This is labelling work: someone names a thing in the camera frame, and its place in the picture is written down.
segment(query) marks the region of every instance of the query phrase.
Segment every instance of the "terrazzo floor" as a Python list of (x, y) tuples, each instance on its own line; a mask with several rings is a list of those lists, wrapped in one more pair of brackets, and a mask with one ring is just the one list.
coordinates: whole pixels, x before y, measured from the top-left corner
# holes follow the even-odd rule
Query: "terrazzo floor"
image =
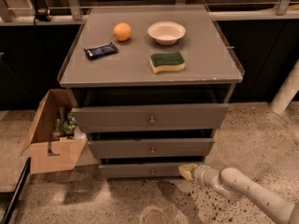
[[(34, 114), (0, 112), (0, 191), (14, 189), (30, 156), (27, 150), (20, 157), (20, 151)], [(230, 104), (215, 138), (205, 164), (233, 166), (286, 200), (299, 202), (299, 103), (292, 102), (282, 115), (267, 103)], [(274, 222), (246, 198), (232, 203), (184, 179), (105, 180), (97, 165), (90, 165), (30, 175), (10, 223)]]

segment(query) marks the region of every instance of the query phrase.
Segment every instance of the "gray drawer cabinet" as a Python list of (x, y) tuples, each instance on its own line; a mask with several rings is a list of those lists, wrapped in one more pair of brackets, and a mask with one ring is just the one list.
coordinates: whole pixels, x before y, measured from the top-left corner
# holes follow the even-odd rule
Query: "gray drawer cabinet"
[[(187, 36), (164, 47), (147, 29), (156, 21), (186, 26)], [(111, 24), (134, 27), (120, 52), (89, 61), (84, 48), (111, 40)], [(215, 142), (243, 70), (210, 19), (195, 6), (93, 8), (65, 61), (60, 84), (68, 90), (79, 128), (106, 178), (179, 176), (182, 163), (205, 159)], [(179, 50), (186, 68), (154, 75), (151, 53)]]

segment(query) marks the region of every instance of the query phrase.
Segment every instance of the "orange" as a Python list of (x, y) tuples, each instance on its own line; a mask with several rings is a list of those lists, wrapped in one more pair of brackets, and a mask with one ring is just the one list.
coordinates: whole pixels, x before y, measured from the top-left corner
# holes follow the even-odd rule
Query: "orange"
[(131, 33), (131, 27), (125, 22), (117, 24), (113, 29), (113, 34), (119, 41), (126, 41), (130, 38)]

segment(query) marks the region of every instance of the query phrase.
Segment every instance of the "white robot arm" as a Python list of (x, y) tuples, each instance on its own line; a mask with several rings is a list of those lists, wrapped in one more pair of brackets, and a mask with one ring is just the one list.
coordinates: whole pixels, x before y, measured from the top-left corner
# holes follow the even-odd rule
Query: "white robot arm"
[(299, 203), (284, 200), (235, 168), (219, 171), (204, 164), (184, 164), (178, 169), (187, 180), (213, 188), (225, 199), (237, 202), (243, 196), (247, 197), (277, 224), (299, 223)]

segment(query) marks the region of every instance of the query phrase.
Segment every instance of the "open drawer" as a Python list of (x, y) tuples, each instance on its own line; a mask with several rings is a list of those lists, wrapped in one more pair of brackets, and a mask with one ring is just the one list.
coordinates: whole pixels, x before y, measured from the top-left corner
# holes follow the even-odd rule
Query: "open drawer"
[(208, 155), (211, 130), (91, 133), (89, 148), (96, 159)]
[(73, 108), (85, 133), (216, 129), (227, 104), (128, 105)]
[(150, 163), (126, 163), (126, 164), (102, 164), (99, 166), (102, 176), (106, 178), (137, 178), (137, 177), (178, 177), (178, 167), (185, 163), (200, 163), (201, 157), (190, 158), (186, 161), (150, 162)]

